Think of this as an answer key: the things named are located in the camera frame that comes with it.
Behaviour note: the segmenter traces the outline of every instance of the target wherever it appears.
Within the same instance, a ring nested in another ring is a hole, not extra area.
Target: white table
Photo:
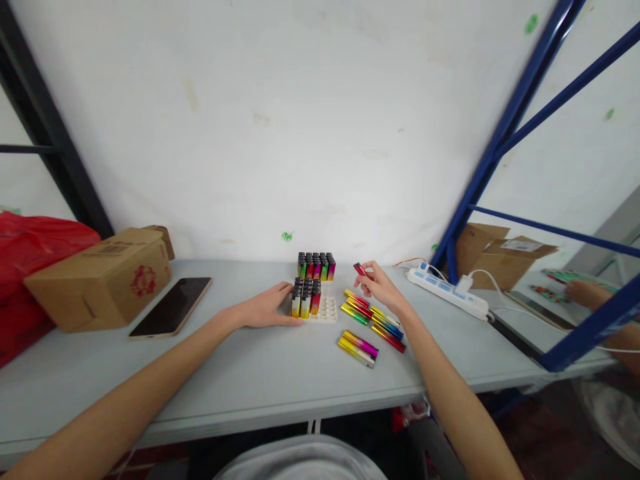
[[[489,324],[386,268],[458,372],[476,392],[548,383],[550,374]],[[0,369],[0,469],[6,469],[120,382],[194,332],[220,309],[283,279],[295,265],[176,261],[173,281],[130,326],[91,333],[54,331]],[[213,285],[173,338],[129,341],[138,321],[181,277],[210,276]],[[338,265],[338,302],[355,272]],[[373,370],[336,346],[350,329],[380,349]],[[149,426],[139,447],[369,411],[416,401],[420,372],[404,355],[340,311],[335,324],[242,329],[230,336]]]

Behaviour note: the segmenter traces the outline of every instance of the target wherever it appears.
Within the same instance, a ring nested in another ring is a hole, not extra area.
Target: blue metal shelf
[[[458,282],[455,244],[474,211],[483,212],[495,217],[518,222],[523,225],[553,232],[618,253],[640,258],[640,249],[632,248],[628,245],[621,245],[478,206],[480,197],[489,184],[491,176],[502,156],[514,148],[518,142],[522,141],[522,139],[540,126],[544,120],[549,118],[556,110],[562,107],[562,105],[568,102],[568,100],[580,92],[589,82],[606,70],[606,68],[618,60],[618,58],[624,55],[625,52],[640,40],[640,23],[638,23],[586,68],[584,72],[578,75],[575,80],[568,84],[564,90],[556,95],[555,98],[536,113],[524,126],[517,129],[549,66],[552,64],[558,50],[560,50],[564,39],[569,34],[571,26],[582,9],[584,2],[585,0],[558,0],[556,3],[540,40],[535,46],[522,76],[518,80],[502,118],[491,136],[489,145],[480,159],[467,186],[467,190],[440,241],[438,250],[432,259],[432,264],[442,269],[445,262],[447,262],[449,280],[453,284]],[[588,351],[592,350],[592,348],[596,347],[604,339],[608,338],[608,336],[620,330],[622,326],[640,315],[639,292],[640,275],[632,279],[598,311],[544,354],[540,360],[540,364],[548,371],[562,371]]]

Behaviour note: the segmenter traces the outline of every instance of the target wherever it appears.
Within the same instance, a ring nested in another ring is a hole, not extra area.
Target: plug
[[[454,292],[458,295],[466,295],[472,285],[473,279],[468,275],[463,275],[455,286]]]

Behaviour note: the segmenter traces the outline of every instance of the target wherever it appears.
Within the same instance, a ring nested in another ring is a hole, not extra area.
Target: red plastic bag
[[[99,241],[76,221],[0,213],[0,367],[55,327],[22,280]]]

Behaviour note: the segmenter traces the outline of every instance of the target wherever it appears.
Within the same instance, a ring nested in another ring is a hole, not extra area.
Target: red logo on box
[[[140,265],[133,272],[133,280],[129,284],[129,288],[136,297],[153,293],[155,290],[155,272],[153,269]]]

